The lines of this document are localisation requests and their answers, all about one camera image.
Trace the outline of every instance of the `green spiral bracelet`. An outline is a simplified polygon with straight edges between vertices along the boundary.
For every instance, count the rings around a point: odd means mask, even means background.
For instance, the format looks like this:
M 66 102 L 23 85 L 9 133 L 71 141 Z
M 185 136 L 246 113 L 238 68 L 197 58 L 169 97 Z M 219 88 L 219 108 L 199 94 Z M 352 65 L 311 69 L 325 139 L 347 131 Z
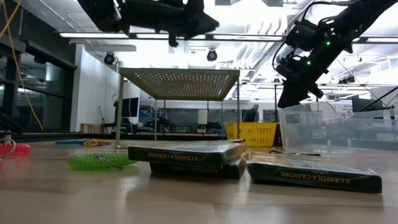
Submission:
M 122 169 L 136 162 L 129 160 L 127 153 L 80 154 L 68 159 L 68 165 L 73 170 Z

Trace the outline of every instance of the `plastic storage bin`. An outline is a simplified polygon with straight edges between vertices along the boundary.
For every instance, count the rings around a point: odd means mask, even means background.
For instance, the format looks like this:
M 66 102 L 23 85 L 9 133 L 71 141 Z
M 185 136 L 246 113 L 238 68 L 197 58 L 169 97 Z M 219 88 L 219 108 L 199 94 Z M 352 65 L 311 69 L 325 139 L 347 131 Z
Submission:
M 239 124 L 240 139 L 245 139 L 247 147 L 266 147 L 274 144 L 277 123 L 243 122 Z M 238 138 L 238 124 L 226 124 L 226 136 L 229 140 Z
M 308 103 L 279 110 L 287 150 L 322 154 L 398 152 L 398 110 L 337 113 L 328 103 Z

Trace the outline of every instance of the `yellow plastic crate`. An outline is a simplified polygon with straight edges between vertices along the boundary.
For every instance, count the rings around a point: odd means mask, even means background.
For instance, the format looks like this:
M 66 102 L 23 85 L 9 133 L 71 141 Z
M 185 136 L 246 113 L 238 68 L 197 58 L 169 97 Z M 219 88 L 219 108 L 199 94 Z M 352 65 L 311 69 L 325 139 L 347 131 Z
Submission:
M 245 139 L 247 147 L 266 147 L 274 143 L 277 123 L 243 122 L 239 124 L 240 139 Z M 238 124 L 226 124 L 226 136 L 228 140 L 238 138 Z

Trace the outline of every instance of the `workshop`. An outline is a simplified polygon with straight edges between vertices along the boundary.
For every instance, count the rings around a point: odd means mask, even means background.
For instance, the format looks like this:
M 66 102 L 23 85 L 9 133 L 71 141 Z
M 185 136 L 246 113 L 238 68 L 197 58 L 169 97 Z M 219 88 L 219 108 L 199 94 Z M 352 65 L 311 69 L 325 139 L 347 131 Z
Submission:
M 0 222 L 397 223 L 398 0 L 0 0 Z

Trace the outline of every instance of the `wooden table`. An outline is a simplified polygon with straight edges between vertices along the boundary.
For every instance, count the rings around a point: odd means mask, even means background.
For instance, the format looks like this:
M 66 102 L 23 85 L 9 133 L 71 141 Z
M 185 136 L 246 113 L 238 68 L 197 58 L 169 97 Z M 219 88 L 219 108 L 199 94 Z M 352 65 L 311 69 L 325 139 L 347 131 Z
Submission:
M 71 155 L 123 150 L 31 145 L 30 156 L 3 161 L 1 223 L 398 223 L 394 156 L 334 158 L 382 175 L 384 193 L 363 194 L 255 184 L 247 172 L 241 180 L 151 174 L 146 162 L 108 172 L 70 171 Z

